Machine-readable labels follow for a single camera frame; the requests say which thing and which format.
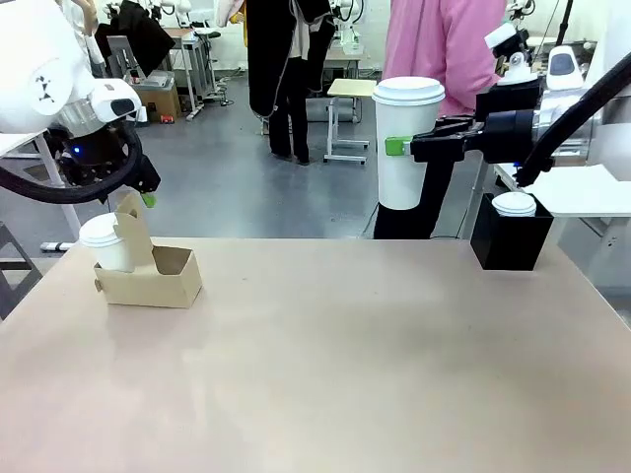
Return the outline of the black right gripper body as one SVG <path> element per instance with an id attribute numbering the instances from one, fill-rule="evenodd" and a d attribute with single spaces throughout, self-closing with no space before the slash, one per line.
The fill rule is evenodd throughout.
<path id="1" fill-rule="evenodd" d="M 541 82 L 494 85 L 476 96 L 475 120 L 482 123 L 474 139 L 488 164 L 522 164 L 533 148 L 534 112 Z"/>

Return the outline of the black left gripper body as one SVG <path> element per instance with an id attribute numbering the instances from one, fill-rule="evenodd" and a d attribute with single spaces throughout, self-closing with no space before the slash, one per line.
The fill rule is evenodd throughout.
<path id="1" fill-rule="evenodd" d="M 57 161 L 70 184 L 87 186 L 131 169 L 120 182 L 138 191 L 148 190 L 148 158 L 131 124 L 106 125 L 92 134 L 63 140 L 62 146 Z"/>

